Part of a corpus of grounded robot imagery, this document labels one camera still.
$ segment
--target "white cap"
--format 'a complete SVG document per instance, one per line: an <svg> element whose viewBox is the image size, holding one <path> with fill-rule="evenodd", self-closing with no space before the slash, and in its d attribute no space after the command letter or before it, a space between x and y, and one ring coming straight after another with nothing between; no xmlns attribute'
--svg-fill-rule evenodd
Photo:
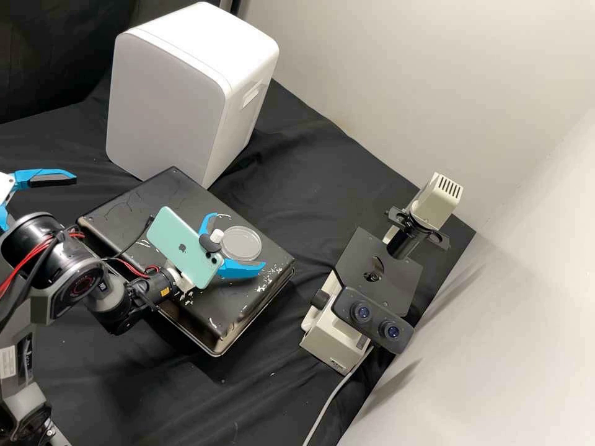
<svg viewBox="0 0 595 446"><path fill-rule="evenodd" d="M214 229L209 238L213 243L221 243L221 240L223 240L223 231L221 229Z"/></svg>

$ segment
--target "white panel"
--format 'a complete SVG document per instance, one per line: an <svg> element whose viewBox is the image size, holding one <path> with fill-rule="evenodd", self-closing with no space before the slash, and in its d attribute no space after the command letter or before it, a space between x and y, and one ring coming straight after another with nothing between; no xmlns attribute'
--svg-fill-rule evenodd
<svg viewBox="0 0 595 446"><path fill-rule="evenodd" d="M479 228L593 104L586 0L244 0L275 79L422 186L465 186Z"/></svg>

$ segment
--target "petri dish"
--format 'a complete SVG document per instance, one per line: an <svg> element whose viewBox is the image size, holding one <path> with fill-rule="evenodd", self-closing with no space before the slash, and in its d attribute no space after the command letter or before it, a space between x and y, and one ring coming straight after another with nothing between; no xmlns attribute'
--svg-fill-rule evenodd
<svg viewBox="0 0 595 446"><path fill-rule="evenodd" d="M256 259L262 250L258 234L246 226L232 226L223 232L221 251L234 260Z"/></svg>

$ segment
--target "black fabric backdrop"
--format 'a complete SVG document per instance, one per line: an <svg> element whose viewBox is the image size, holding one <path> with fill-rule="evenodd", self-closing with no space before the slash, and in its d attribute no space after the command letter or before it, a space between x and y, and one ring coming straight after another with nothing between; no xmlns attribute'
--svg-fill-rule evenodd
<svg viewBox="0 0 595 446"><path fill-rule="evenodd" d="M76 186L17 194L15 216L47 210L74 222L137 184L105 155L108 86L105 79L81 103L0 126L2 171L59 167L79 175ZM110 336L82 305L40 328L36 378L73 444L301 444L341 379L298 347L309 299L355 228L381 238L384 210L406 205L417 188L273 82L248 147L210 190L297 258L294 279L219 359L160 319ZM415 253L426 269L413 323L474 234L455 217L444 231L452 237L448 254L432 246ZM372 352L313 445L336 444L391 359Z"/></svg>
<svg viewBox="0 0 595 446"><path fill-rule="evenodd" d="M84 99L119 33L195 2L1 0L0 123Z"/></svg>

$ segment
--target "mint green iphone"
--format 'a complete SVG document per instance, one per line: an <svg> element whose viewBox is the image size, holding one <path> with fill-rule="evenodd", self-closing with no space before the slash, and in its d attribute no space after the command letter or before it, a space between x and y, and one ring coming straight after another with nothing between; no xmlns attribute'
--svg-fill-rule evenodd
<svg viewBox="0 0 595 446"><path fill-rule="evenodd" d="M200 289L208 286L223 264L223 256L208 254L198 233L167 206L157 213L147 238Z"/></svg>

